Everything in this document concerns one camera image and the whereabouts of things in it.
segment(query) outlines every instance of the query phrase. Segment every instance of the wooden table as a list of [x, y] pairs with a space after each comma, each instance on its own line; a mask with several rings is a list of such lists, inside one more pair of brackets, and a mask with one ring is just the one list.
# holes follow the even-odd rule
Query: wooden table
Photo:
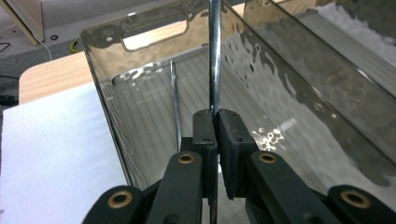
[[[290, 14], [295, 14], [315, 7], [318, 0], [274, 0], [274, 2], [280, 4]], [[245, 4], [240, 4], [233, 9], [243, 16], [244, 6]], [[91, 70], [84, 52], [36, 65], [21, 75], [20, 105], [92, 81]]]

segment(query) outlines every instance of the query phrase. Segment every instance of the white surface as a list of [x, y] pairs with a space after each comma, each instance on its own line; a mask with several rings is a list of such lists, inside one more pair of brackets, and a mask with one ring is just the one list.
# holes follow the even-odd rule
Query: white surface
[[125, 185], [93, 83], [4, 112], [1, 223], [81, 223]]

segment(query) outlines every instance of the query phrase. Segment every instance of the brass insert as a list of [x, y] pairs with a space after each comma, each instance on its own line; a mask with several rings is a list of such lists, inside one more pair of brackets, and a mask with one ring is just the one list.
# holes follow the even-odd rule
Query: brass insert
[[276, 162], [276, 157], [270, 153], [262, 153], [259, 156], [260, 160], [265, 163], [274, 163]]
[[178, 157], [178, 161], [180, 163], [188, 164], [188, 163], [192, 163], [194, 161], [194, 157], [190, 154], [183, 154]]
[[122, 208], [128, 205], [132, 201], [132, 193], [127, 190], [119, 190], [115, 192], [111, 197], [107, 200], [107, 204], [111, 208]]
[[368, 208], [371, 205], [369, 199], [366, 196], [352, 189], [342, 191], [341, 198], [350, 205], [359, 208]]

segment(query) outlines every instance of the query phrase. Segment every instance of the wooden surface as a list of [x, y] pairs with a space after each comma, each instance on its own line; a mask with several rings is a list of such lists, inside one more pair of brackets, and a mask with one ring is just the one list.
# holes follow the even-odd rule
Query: wooden surface
[[92, 82], [84, 52], [26, 70], [20, 79], [20, 104]]

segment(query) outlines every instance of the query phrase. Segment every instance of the transparent plastic container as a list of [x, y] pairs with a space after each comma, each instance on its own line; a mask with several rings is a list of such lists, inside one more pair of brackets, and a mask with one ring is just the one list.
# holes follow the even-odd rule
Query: transparent plastic container
[[[310, 188], [327, 194], [348, 184], [395, 209], [395, 99], [336, 51], [307, 61], [330, 47], [278, 7], [261, 18], [259, 2], [247, 2], [247, 23], [223, 2], [220, 107], [239, 113], [258, 147], [281, 155]], [[192, 136], [192, 114], [209, 106], [207, 8], [208, 1], [176, 1], [82, 33], [126, 179], [138, 188], [161, 179], [177, 152], [170, 60], [182, 136]], [[290, 35], [268, 35], [284, 23], [294, 27]], [[301, 30], [315, 49], [296, 55], [284, 42]], [[243, 201], [233, 206], [219, 218], [239, 214]]]

